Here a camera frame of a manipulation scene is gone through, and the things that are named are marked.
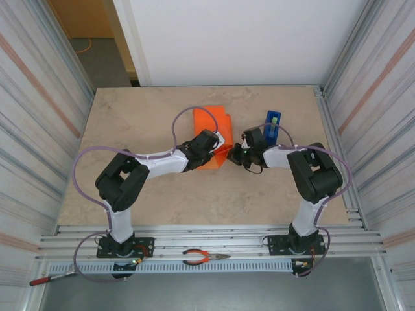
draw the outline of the orange block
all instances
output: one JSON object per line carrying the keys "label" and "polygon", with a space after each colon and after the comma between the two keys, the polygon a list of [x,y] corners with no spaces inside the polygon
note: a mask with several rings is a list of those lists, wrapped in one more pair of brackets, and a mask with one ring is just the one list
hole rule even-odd
{"label": "orange block", "polygon": [[[218,131],[225,138],[225,143],[215,151],[215,155],[205,165],[198,167],[198,170],[216,170],[222,166],[228,156],[229,150],[233,147],[232,123],[230,115],[226,114],[224,106],[204,106],[216,118]],[[204,110],[194,109],[193,120],[195,123],[195,135],[202,130],[215,130],[215,121]]]}

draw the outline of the corrugated metal wall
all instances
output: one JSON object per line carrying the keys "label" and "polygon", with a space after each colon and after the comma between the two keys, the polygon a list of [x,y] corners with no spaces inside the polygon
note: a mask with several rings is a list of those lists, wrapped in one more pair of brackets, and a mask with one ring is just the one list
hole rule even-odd
{"label": "corrugated metal wall", "polygon": [[368,225],[415,308],[415,1],[383,1],[360,35],[329,108]]}
{"label": "corrugated metal wall", "polygon": [[43,1],[0,1],[0,309],[22,302],[93,100]]}

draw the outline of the blue object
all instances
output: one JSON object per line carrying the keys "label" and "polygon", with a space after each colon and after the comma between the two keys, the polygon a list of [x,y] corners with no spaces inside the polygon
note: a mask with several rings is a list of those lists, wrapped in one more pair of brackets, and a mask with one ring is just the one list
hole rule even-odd
{"label": "blue object", "polygon": [[[265,123],[274,123],[279,125],[280,120],[281,112],[269,110],[267,113],[267,118],[265,119]],[[269,146],[277,144],[278,130],[278,126],[266,125],[264,127],[264,138]]]}

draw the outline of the red-handled pliers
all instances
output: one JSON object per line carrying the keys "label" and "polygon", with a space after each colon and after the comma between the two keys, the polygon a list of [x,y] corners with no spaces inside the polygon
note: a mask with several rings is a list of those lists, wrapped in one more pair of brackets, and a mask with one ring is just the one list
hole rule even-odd
{"label": "red-handled pliers", "polygon": [[197,248],[188,249],[187,251],[183,252],[183,255],[191,254],[191,253],[201,254],[201,255],[205,256],[205,258],[203,258],[202,260],[197,260],[197,261],[183,260],[183,263],[188,264],[189,266],[197,266],[199,264],[209,262],[210,260],[220,260],[220,259],[230,258],[229,255],[210,254],[208,251],[202,251],[201,249],[197,249]]}

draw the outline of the beige tabletop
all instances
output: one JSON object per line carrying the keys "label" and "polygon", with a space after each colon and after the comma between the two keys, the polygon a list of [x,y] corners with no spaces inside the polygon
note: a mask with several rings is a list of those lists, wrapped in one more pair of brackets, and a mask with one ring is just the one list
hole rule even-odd
{"label": "beige tabletop", "polygon": [[[171,122],[188,106],[223,105],[231,115],[233,139],[264,122],[268,110],[281,112],[284,126],[296,144],[327,139],[311,87],[153,87],[98,89],[80,149],[90,146],[127,148],[148,154],[172,147]],[[193,115],[176,123],[178,142],[192,139]],[[278,143],[289,144],[282,131]],[[82,189],[99,200],[94,182],[115,156],[112,152],[85,154],[77,168]],[[264,169],[251,174],[230,161],[218,170],[168,174],[147,181],[132,206],[133,224],[289,224],[300,195],[290,170]],[[333,200],[323,224],[348,221],[342,198]],[[70,183],[59,224],[105,224],[103,208],[81,197]]]}

